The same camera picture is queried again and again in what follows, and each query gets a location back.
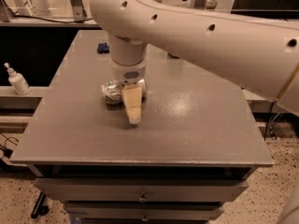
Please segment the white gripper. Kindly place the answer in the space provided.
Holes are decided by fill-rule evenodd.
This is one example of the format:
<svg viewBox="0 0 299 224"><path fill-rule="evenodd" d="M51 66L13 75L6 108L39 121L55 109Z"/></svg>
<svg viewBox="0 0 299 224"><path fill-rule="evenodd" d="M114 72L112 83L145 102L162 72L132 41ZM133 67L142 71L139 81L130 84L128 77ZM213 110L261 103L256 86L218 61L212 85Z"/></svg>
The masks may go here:
<svg viewBox="0 0 299 224"><path fill-rule="evenodd" d="M122 84L131 84L124 86L121 95L129 122L136 125L141 121L142 88L133 83L145 77L147 61L125 65L111 60L110 64L112 75L116 80Z"/></svg>

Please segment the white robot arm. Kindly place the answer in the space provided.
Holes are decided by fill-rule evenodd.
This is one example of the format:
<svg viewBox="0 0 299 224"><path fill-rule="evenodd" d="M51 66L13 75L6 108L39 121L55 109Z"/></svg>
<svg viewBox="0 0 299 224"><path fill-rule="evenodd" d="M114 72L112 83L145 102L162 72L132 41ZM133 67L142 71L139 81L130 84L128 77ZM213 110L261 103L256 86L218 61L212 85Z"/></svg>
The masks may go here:
<svg viewBox="0 0 299 224"><path fill-rule="evenodd" d="M291 21L170 7L161 0L90 0L107 32L128 119L141 120L146 47L174 53L293 114L299 111L299 30Z"/></svg>

